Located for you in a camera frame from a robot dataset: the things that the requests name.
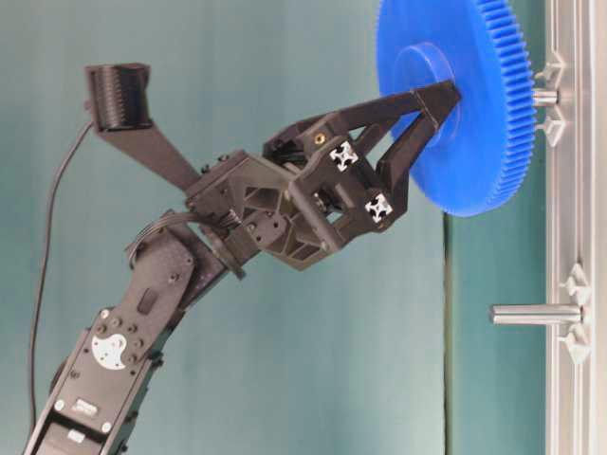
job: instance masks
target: gear teeth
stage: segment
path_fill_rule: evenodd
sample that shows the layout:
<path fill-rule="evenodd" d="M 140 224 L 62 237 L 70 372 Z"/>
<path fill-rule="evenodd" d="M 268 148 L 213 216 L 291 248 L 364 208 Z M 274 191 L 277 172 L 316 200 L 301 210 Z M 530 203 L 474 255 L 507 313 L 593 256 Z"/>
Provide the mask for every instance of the gear teeth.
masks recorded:
<path fill-rule="evenodd" d="M 533 73 L 521 28 L 506 0 L 477 0 L 502 66 L 506 95 L 506 150 L 504 166 L 487 209 L 503 204 L 521 187 L 533 152 L 536 111 Z"/>

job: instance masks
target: metal rod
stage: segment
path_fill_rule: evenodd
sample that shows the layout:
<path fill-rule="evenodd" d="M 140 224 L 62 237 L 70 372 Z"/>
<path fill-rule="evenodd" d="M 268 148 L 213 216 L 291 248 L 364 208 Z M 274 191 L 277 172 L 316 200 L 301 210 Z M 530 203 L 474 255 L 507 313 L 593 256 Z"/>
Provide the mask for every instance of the metal rod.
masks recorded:
<path fill-rule="evenodd" d="M 496 325 L 558 325 L 581 322 L 577 305 L 493 305 L 489 320 Z"/>
<path fill-rule="evenodd" d="M 545 88 L 533 90 L 533 101 L 536 107 L 552 107 L 559 102 L 559 92 Z"/>

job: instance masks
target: black cable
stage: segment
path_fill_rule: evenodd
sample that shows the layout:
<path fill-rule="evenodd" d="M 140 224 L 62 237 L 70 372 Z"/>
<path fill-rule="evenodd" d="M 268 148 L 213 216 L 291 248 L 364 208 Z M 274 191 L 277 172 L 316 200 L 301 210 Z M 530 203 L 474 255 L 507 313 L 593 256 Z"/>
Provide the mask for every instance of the black cable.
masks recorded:
<path fill-rule="evenodd" d="M 69 151 L 65 154 L 61 165 L 57 169 L 53 181 L 50 185 L 50 190 L 48 192 L 48 198 L 46 200 L 46 219 L 45 219 L 45 250 L 41 263 L 40 270 L 40 280 L 38 281 L 38 292 L 36 293 L 36 301 L 34 303 L 33 315 L 31 318 L 31 329 L 29 332 L 29 356 L 28 356 L 28 388 L 29 388 L 29 411 L 30 411 L 30 420 L 29 420 L 29 433 L 31 434 L 36 427 L 36 390 L 34 386 L 34 364 L 35 364 L 35 354 L 36 354 L 36 336 L 38 334 L 38 321 L 40 319 L 40 308 L 42 306 L 42 296 L 45 290 L 45 280 L 46 280 L 46 267 L 48 265 L 48 255 L 50 252 L 50 232 L 52 228 L 53 222 L 53 209 L 55 207 L 55 197 L 57 195 L 57 189 L 59 188 L 59 183 L 61 182 L 61 178 L 64 175 L 65 169 L 67 165 L 74 157 L 74 154 L 78 150 L 78 147 L 83 143 L 83 139 L 90 130 L 91 126 L 93 126 L 93 122 L 88 122 L 81 131 L 78 133 L 76 137 L 76 142 L 69 149 Z"/>

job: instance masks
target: blue gear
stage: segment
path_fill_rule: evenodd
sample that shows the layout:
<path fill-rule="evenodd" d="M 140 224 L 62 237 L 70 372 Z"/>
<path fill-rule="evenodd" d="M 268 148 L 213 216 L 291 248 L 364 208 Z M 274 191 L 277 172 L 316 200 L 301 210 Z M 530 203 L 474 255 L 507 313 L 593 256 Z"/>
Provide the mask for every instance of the blue gear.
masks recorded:
<path fill-rule="evenodd" d="M 462 94 L 411 170 L 447 213 L 496 209 L 521 186 L 536 123 L 527 57 L 506 0 L 383 0 L 377 24 L 381 94 L 445 79 L 454 79 Z M 402 118 L 393 136 L 411 121 Z"/>

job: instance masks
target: screw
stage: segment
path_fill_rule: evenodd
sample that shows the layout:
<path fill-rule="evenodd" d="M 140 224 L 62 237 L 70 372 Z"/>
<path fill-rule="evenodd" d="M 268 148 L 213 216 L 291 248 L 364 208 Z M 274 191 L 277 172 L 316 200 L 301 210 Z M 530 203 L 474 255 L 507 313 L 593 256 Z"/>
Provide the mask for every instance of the screw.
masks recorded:
<path fill-rule="evenodd" d="M 324 133 L 318 133 L 317 135 L 314 136 L 314 143 L 316 145 L 323 145 L 323 143 L 326 141 L 326 136 L 324 135 Z"/>

